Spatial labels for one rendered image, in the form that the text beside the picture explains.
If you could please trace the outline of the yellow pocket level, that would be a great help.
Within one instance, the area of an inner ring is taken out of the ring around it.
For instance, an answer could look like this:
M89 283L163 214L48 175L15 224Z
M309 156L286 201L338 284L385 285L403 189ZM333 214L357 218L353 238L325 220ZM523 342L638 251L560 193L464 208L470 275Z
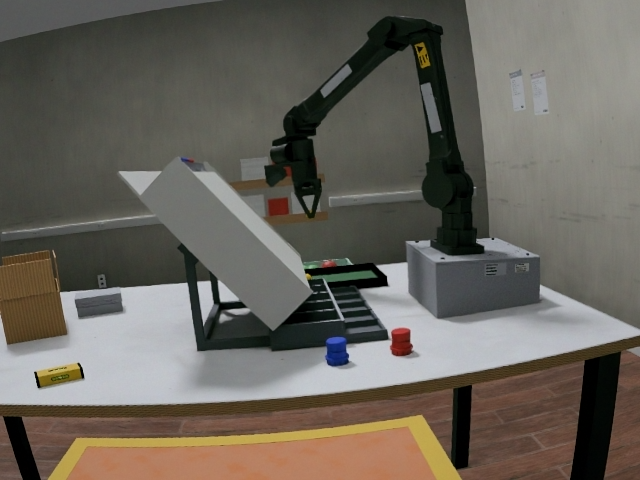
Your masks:
M80 363L35 371L34 375L38 388L85 378Z

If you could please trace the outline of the blue plug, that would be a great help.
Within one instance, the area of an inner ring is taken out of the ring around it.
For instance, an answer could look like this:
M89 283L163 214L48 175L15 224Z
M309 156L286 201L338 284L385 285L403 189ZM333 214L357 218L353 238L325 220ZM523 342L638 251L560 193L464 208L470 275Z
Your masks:
M342 366L348 363L346 339L343 337L333 337L326 341L327 355L325 359L330 366Z

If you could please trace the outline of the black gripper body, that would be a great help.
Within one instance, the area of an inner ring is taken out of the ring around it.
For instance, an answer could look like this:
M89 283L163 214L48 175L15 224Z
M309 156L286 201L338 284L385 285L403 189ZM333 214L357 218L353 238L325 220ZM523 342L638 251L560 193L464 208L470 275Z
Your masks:
M303 159L303 161L305 161L305 164L306 164L307 179L309 180L301 180L301 181L293 182L294 192L322 188L321 178L314 179L314 178L317 178L315 158L309 159L309 162L307 161L307 159ZM310 188L305 188L305 187L310 187ZM302 188L302 189L299 189L299 188Z

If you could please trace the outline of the open brown cardboard box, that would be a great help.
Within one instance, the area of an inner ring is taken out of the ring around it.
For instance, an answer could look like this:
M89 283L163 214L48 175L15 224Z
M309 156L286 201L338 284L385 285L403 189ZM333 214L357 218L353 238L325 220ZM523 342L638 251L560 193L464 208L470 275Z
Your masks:
M53 254L58 284L49 250L2 258L0 314L7 345L67 335Z

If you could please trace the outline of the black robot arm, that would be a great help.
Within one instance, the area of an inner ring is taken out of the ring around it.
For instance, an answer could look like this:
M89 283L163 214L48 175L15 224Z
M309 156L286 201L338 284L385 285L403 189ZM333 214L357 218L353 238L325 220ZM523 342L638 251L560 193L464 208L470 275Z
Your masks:
M307 179L303 159L315 158L313 140L307 137L317 135L316 128L328 112L376 67L411 44L429 143L422 194L430 206L442 211L442 228L437 227L437 239L430 239L430 247L448 256L484 254L473 227L474 184L465 172L456 139L441 50L442 26L425 19L386 16L367 35L368 40L349 59L285 115L286 136L272 142L270 157L275 164L264 166L265 182L272 188L287 176L283 167L290 166L293 182Z

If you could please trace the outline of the green tray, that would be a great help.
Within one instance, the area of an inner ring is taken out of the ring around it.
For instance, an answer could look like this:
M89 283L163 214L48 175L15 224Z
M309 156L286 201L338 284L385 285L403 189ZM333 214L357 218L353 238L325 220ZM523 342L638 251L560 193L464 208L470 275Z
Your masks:
M373 263L304 269L312 279L324 278L329 288L357 289L388 286L387 276Z

